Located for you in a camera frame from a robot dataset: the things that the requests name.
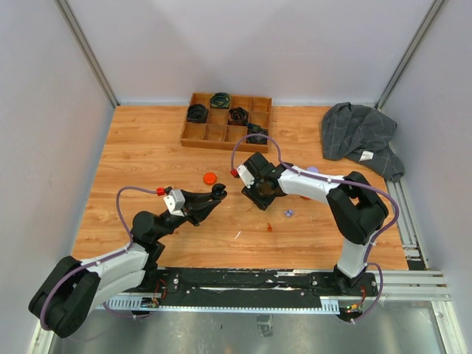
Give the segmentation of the black earbud charging case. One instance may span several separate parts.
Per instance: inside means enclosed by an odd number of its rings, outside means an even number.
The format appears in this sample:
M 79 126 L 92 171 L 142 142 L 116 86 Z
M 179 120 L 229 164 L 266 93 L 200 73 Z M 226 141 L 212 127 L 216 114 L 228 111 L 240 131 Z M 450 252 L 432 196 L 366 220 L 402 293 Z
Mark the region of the black earbud charging case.
M 214 184 L 211 193 L 213 200 L 223 200 L 227 196 L 226 185 L 220 183 Z

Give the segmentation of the orange earbud charging case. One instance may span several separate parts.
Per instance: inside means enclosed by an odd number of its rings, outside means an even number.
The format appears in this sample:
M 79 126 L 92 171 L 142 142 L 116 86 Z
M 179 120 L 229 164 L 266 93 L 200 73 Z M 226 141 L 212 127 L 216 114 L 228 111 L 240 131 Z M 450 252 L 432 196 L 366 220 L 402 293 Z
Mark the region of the orange earbud charging case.
M 212 172 L 205 173 L 203 176 L 203 182 L 206 185 L 214 185 L 217 183 L 217 181 L 218 181 L 217 175 Z

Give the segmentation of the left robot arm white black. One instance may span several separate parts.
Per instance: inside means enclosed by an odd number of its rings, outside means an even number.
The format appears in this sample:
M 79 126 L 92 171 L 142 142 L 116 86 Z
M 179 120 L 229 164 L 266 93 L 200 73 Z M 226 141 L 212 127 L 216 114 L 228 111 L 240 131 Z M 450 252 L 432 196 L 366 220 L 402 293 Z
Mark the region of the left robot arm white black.
M 128 243 L 85 260 L 63 257 L 30 300 L 28 310 L 43 330 L 64 339 L 73 334 L 98 305 L 123 291 L 153 290 L 158 282 L 157 260 L 164 251 L 160 239 L 185 223 L 199 226 L 226 197 L 226 187 L 211 192 L 158 188 L 167 207 L 163 213 L 141 211 L 125 227 Z

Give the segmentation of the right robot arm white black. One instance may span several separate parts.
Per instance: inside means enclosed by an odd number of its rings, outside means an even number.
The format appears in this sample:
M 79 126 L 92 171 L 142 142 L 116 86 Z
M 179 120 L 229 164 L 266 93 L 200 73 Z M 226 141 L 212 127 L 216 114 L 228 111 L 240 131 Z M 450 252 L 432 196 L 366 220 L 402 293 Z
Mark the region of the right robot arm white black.
M 275 166 L 259 152 L 233 168 L 231 174 L 242 180 L 242 193 L 261 210 L 287 195 L 327 204 L 344 237 L 341 256 L 333 269 L 335 288 L 343 295 L 359 289 L 367 269 L 369 243 L 389 215 L 385 203 L 362 174 L 329 176 L 285 162 Z

